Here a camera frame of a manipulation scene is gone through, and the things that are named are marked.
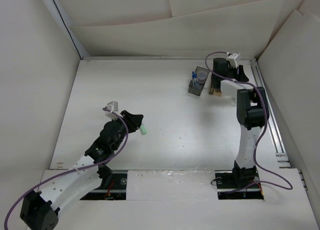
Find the green pastel highlighter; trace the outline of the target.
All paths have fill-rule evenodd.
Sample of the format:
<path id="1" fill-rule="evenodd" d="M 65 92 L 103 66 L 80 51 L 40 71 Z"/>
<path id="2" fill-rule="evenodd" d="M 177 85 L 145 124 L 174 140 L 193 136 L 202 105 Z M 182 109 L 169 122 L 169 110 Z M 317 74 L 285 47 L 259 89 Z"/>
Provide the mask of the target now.
<path id="1" fill-rule="evenodd" d="M 141 126 L 140 126 L 140 132 L 142 135 L 146 135 L 147 134 L 147 129 L 146 127 L 144 126 L 144 124 L 142 123 Z"/>

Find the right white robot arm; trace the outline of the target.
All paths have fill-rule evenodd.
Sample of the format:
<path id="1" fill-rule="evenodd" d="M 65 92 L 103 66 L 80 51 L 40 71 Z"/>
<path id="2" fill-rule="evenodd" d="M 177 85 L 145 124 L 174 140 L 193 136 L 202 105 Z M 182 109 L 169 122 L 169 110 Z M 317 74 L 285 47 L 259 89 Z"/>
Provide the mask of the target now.
<path id="1" fill-rule="evenodd" d="M 239 191 L 256 182 L 257 148 L 266 132 L 269 108 L 264 87 L 249 82 L 242 65 L 236 58 L 214 58 L 211 72 L 212 88 L 236 102 L 236 118 L 240 125 L 240 142 L 231 172 L 217 172 L 217 188 Z"/>

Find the clear tape dispenser roll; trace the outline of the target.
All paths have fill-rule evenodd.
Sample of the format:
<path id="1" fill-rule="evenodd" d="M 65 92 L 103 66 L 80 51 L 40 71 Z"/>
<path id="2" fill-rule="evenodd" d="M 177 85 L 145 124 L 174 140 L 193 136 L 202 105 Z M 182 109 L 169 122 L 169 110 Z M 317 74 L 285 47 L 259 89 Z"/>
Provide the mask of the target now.
<path id="1" fill-rule="evenodd" d="M 197 71 L 197 79 L 200 84 L 204 84 L 207 80 L 208 73 L 207 71 L 199 70 Z"/>

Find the blue cap glue bottle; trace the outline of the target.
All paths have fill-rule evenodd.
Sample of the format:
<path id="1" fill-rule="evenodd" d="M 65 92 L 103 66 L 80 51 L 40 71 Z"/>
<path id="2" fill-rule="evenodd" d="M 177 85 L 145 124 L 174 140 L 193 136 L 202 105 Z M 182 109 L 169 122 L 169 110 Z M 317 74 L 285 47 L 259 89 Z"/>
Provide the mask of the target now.
<path id="1" fill-rule="evenodd" d="M 196 89 L 200 89 L 200 84 L 197 79 L 197 74 L 195 71 L 192 71 L 192 86 Z"/>

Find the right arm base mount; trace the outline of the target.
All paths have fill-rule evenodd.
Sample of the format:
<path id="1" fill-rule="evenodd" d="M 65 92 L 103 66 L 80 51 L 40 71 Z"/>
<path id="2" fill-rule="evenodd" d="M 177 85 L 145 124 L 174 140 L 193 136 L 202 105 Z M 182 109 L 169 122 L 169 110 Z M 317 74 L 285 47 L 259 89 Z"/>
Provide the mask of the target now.
<path id="1" fill-rule="evenodd" d="M 216 171 L 215 177 L 211 181 L 211 185 L 214 185 L 217 188 L 219 200 L 264 200 L 264 194 L 260 184 L 254 184 L 249 188 L 239 190 L 239 188 L 248 186 L 253 182 L 254 180 L 250 179 L 237 183 L 231 171 Z"/>

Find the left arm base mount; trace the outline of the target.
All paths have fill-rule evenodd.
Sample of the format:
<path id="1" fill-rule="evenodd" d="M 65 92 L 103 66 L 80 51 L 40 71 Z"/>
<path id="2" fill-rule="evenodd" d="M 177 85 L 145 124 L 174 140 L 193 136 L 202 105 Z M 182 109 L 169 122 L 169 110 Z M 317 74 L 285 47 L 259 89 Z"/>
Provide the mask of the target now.
<path id="1" fill-rule="evenodd" d="M 112 174 L 108 185 L 101 185 L 83 196 L 81 200 L 126 200 L 128 172 L 116 170 Z"/>

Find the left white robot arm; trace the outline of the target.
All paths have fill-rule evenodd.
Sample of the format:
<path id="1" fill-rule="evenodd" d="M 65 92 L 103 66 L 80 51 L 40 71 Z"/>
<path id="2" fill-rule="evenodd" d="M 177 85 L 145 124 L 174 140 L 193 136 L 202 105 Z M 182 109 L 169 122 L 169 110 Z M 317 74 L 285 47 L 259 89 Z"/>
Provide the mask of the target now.
<path id="1" fill-rule="evenodd" d="M 51 185 L 23 197 L 20 218 L 30 229 L 54 229 L 72 204 L 91 190 L 111 184 L 113 172 L 107 163 L 122 151 L 128 135 L 139 130 L 144 118 L 126 110 L 114 116 L 68 171 L 50 179 Z"/>

